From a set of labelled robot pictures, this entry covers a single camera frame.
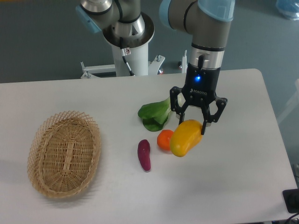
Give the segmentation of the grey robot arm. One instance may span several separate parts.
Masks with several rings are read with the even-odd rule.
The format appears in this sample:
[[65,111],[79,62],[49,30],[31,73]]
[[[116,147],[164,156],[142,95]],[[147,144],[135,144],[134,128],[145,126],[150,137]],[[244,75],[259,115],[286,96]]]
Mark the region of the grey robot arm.
[[[185,84],[170,91],[171,109],[183,121],[187,107],[200,108],[203,128],[219,120],[226,98],[216,95],[216,86],[233,20],[233,0],[164,0],[161,22],[192,36]],[[102,32],[113,50],[118,76],[150,73],[148,44],[155,28],[141,11],[138,0],[82,0],[76,12],[93,33]]]

